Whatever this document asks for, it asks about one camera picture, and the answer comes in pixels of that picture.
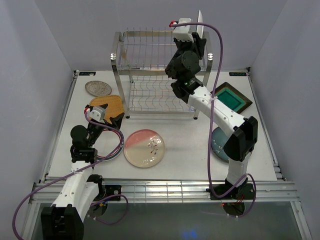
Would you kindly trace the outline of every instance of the ceramic plate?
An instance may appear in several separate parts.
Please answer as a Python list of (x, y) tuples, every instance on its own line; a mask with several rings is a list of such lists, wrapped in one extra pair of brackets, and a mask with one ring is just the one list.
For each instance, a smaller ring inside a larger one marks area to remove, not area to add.
[(124, 156), (132, 165), (150, 168), (165, 155), (165, 142), (155, 131), (142, 129), (132, 133), (125, 141)]
[(220, 127), (217, 127), (212, 132), (211, 148), (213, 153), (225, 162), (229, 162), (229, 157), (224, 151), (224, 145), (227, 143), (228, 137)]
[(110, 95), (112, 92), (109, 84), (103, 81), (88, 81), (84, 87), (88, 93), (95, 97)]

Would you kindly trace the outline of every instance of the cable clip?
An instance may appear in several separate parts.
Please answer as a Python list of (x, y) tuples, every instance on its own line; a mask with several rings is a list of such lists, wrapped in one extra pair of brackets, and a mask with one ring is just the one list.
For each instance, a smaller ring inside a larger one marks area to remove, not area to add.
[(170, 22), (169, 27), (171, 28), (173, 24), (177, 24), (177, 21), (173, 20)]

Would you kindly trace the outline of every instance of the black bracket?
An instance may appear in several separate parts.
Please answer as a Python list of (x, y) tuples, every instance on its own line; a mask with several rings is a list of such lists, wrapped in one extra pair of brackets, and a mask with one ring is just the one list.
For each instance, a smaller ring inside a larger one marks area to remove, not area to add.
[[(121, 185), (105, 185), (105, 196), (111, 196), (115, 194), (121, 194)], [(108, 201), (120, 201), (119, 196), (114, 196), (110, 198)]]
[[(225, 184), (214, 184), (213, 190), (216, 195), (222, 195), (232, 187), (232, 184), (225, 180)], [(222, 198), (217, 198), (213, 195), (209, 188), (206, 189), (207, 192), (210, 192), (211, 200), (236, 200), (242, 198), (244, 200), (252, 200), (255, 196), (254, 186), (251, 183), (248, 183), (248, 178), (238, 187), (235, 187), (229, 194)]]

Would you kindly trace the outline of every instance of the wire rack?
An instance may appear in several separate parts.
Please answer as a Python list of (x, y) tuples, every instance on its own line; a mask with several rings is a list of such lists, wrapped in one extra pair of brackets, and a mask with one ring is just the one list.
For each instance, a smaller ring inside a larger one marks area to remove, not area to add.
[(170, 86), (174, 81), (166, 76), (133, 76), (130, 85), (130, 111), (195, 112), (177, 98)]
[[(211, 54), (209, 34), (204, 32), (207, 38), (206, 53), (199, 62), (203, 76), (203, 84), (209, 79), (212, 60), (208, 60)], [(170, 114), (194, 114), (197, 110), (190, 107), (174, 95), (171, 83), (165, 68), (177, 50), (171, 30), (141, 29), (129, 30), (124, 33), (116, 32), (111, 53), (111, 65), (122, 99), (125, 115), (128, 118), (133, 113), (170, 113)], [(128, 76), (130, 81), (128, 98), (125, 98), (121, 76)]]

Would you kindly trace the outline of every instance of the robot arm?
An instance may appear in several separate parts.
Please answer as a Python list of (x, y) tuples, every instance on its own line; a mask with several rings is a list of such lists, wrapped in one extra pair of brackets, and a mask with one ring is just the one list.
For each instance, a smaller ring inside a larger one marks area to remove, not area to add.
[[(190, 18), (180, 18), (180, 23), (190, 23)], [(234, 185), (238, 179), (247, 172), (248, 158), (258, 139), (258, 121), (251, 116), (244, 116), (232, 111), (196, 78), (201, 68), (199, 60), (204, 56), (207, 40), (201, 38), (198, 32), (192, 32), (190, 26), (179, 26), (173, 30), (173, 40), (177, 51), (165, 69), (169, 78), (176, 81), (171, 84), (177, 98), (211, 117), (211, 105), (214, 101), (213, 121), (223, 130), (228, 137), (223, 146), (224, 152), (229, 157), (228, 175), (226, 186)], [(237, 193), (247, 183), (247, 178), (240, 181), (233, 193)]]
[[(119, 129), (124, 116), (110, 118), (112, 124), (104, 120), (107, 104), (85, 108), (92, 121), (103, 123)], [(97, 161), (98, 151), (93, 148), (96, 140), (105, 127), (89, 123), (87, 128), (77, 125), (71, 130), (72, 146), (71, 170), (87, 167)], [(106, 196), (103, 178), (92, 174), (94, 168), (89, 167), (68, 177), (51, 207), (44, 207), (41, 212), (42, 234), (44, 240), (82, 240), (84, 235), (84, 219), (91, 203)]]

